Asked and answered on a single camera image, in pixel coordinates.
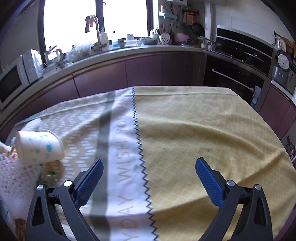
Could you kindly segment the white foam fruit net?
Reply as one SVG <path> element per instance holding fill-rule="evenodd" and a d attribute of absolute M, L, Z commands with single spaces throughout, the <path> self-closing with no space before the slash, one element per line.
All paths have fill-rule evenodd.
<path fill-rule="evenodd" d="M 41 166 L 25 166 L 19 158 L 7 157 L 5 147 L 1 143 L 1 200 L 13 219 L 27 220 Z"/>

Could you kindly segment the paper cup blue dots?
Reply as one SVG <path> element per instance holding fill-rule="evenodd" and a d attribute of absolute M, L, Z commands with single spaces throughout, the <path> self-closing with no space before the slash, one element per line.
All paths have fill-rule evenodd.
<path fill-rule="evenodd" d="M 58 161 L 64 157 L 62 140 L 52 132 L 17 131 L 18 158 L 25 166 Z"/>

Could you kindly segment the green clear plastic wrapper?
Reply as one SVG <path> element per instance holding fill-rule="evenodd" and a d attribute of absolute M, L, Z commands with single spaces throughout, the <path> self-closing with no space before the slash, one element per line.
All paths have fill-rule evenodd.
<path fill-rule="evenodd" d="M 56 187 L 58 182 L 58 174 L 54 170 L 41 166 L 41 172 L 37 180 L 37 186 L 43 185 L 46 188 Z"/>

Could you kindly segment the orange snack wrapper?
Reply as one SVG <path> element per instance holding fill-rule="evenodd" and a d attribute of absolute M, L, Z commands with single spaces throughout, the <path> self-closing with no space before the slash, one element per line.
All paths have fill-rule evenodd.
<path fill-rule="evenodd" d="M 7 157 L 13 158 L 13 160 L 18 158 L 18 153 L 15 146 L 6 146 L 4 149 Z"/>

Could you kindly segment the kitchen counter with cabinets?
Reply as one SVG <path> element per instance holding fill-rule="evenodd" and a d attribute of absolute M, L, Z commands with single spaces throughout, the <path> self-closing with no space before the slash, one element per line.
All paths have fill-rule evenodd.
<path fill-rule="evenodd" d="M 35 82 L 1 111 L 1 141 L 15 124 L 71 99 L 140 85 L 201 86 L 207 55 L 189 46 L 150 45 L 80 60 Z"/>

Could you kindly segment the kitchen faucet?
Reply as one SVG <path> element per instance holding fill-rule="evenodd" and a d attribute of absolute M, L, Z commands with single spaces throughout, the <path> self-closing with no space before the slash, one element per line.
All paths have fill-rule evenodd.
<path fill-rule="evenodd" d="M 100 30 L 99 30 L 99 21 L 96 15 L 88 15 L 85 18 L 85 30 L 84 32 L 89 35 L 89 42 L 92 43 L 93 47 L 96 47 L 97 52 L 102 52 L 101 42 L 100 42 Z"/>

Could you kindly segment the patterned tablecloth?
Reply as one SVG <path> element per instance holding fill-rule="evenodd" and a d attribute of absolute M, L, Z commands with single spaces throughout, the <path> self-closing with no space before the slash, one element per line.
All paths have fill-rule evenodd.
<path fill-rule="evenodd" d="M 100 240 L 198 240 L 218 207 L 195 172 L 202 157 L 227 180 L 259 184 L 273 235 L 295 206 L 295 169 L 262 117 L 227 88 L 138 86 L 56 104 L 17 128 L 52 132 L 60 185 L 96 160 L 103 175 L 81 212 Z"/>

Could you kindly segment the black built-in oven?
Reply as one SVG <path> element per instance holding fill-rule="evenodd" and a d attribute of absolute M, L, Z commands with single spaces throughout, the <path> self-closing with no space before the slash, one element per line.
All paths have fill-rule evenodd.
<path fill-rule="evenodd" d="M 272 44 L 248 33 L 216 26 L 215 49 L 206 55 L 203 86 L 225 87 L 260 111 L 271 84 Z"/>

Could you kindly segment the rice cooker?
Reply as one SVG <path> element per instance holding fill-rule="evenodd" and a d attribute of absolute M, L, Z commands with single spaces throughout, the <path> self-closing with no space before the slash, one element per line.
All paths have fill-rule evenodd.
<path fill-rule="evenodd" d="M 287 87 L 288 76 L 292 67 L 290 55 L 283 50 L 278 50 L 275 56 L 275 63 L 272 70 L 272 79 L 282 87 Z"/>

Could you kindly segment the white microwave oven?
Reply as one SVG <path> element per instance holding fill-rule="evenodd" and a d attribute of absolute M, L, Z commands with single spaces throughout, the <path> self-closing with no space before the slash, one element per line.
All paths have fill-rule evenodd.
<path fill-rule="evenodd" d="M 43 63 L 39 51 L 30 49 L 20 55 L 1 74 L 1 110 L 42 76 Z"/>

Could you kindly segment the glass kettle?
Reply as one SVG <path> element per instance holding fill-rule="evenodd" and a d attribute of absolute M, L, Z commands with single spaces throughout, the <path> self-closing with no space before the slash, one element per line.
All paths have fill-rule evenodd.
<path fill-rule="evenodd" d="M 45 65 L 47 67 L 64 59 L 64 54 L 60 48 L 57 48 L 57 45 L 49 47 L 49 49 L 45 51 L 44 56 Z"/>

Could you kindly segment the white soap bottle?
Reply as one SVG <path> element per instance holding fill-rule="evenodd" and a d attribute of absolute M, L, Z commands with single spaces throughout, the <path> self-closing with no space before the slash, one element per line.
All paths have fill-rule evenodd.
<path fill-rule="evenodd" d="M 101 32 L 99 34 L 100 37 L 100 42 L 101 42 L 101 50 L 102 52 L 106 52 L 109 50 L 109 40 L 108 40 L 108 35 L 104 30 L 104 27 L 101 27 Z"/>

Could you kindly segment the pink bowl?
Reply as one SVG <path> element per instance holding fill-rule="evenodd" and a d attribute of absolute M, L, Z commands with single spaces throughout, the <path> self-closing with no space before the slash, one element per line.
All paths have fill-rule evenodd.
<path fill-rule="evenodd" d="M 185 43 L 189 36 L 184 33 L 174 33 L 174 43 Z"/>

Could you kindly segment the black frying pan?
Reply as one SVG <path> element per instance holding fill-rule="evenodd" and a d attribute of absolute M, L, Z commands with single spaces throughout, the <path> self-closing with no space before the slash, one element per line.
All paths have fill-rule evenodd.
<path fill-rule="evenodd" d="M 196 36 L 204 36 L 205 34 L 205 29 L 199 22 L 192 24 L 192 31 Z"/>

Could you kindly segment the window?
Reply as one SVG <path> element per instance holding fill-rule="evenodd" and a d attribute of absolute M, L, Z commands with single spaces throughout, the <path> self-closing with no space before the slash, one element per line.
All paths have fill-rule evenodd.
<path fill-rule="evenodd" d="M 154 26 L 152 1 L 40 1 L 38 37 L 41 56 L 73 46 L 147 37 Z"/>

